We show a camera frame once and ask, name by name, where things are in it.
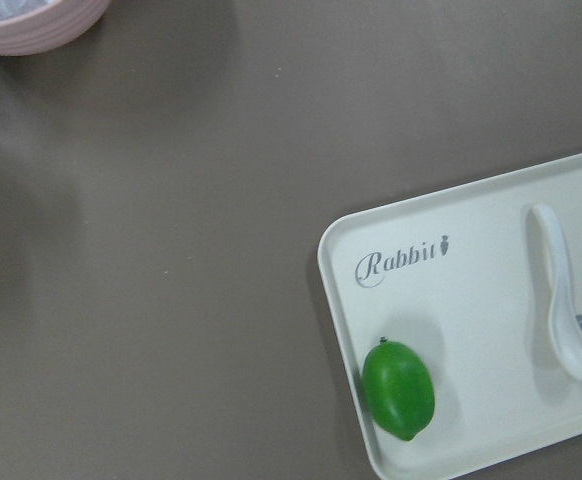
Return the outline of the white ceramic spoon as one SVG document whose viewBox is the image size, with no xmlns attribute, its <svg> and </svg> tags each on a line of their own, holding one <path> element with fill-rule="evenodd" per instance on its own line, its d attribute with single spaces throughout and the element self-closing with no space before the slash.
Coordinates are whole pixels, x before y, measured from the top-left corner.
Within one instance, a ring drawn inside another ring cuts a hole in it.
<svg viewBox="0 0 582 480">
<path fill-rule="evenodd" d="M 550 206 L 536 204 L 530 209 L 530 213 L 540 228 L 549 264 L 549 340 L 563 370 L 575 381 L 582 382 L 582 332 L 575 312 L 566 238 L 561 222 Z"/>
</svg>

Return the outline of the pink bowl with ice cubes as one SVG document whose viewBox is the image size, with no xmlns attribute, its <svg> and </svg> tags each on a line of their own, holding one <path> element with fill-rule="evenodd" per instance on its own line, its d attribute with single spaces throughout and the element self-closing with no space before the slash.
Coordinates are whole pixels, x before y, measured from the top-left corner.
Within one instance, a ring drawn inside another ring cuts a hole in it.
<svg viewBox="0 0 582 480">
<path fill-rule="evenodd" d="M 76 40 L 104 15 L 111 0 L 53 1 L 0 21 L 0 56 L 44 53 Z"/>
</svg>

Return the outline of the cream rabbit tray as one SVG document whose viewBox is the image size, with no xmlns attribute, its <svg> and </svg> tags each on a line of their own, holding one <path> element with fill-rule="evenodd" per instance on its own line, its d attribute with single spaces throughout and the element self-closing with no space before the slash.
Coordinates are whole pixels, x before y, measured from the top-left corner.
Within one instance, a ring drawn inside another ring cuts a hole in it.
<svg viewBox="0 0 582 480">
<path fill-rule="evenodd" d="M 549 206 L 570 255 L 582 335 L 582 154 L 345 216 L 318 265 L 369 461 L 382 479 L 450 479 L 582 433 L 582 382 L 548 336 Z M 370 417 L 360 373 L 382 339 L 412 348 L 435 389 L 402 441 Z"/>
</svg>

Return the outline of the green lime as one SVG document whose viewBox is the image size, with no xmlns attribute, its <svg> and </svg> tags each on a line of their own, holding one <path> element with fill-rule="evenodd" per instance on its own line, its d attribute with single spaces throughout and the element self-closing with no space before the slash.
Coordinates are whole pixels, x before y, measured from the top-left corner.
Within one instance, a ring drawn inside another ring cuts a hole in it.
<svg viewBox="0 0 582 480">
<path fill-rule="evenodd" d="M 432 421 L 435 390 L 422 359 L 407 345 L 382 337 L 365 357 L 362 387 L 375 423 L 411 441 Z"/>
</svg>

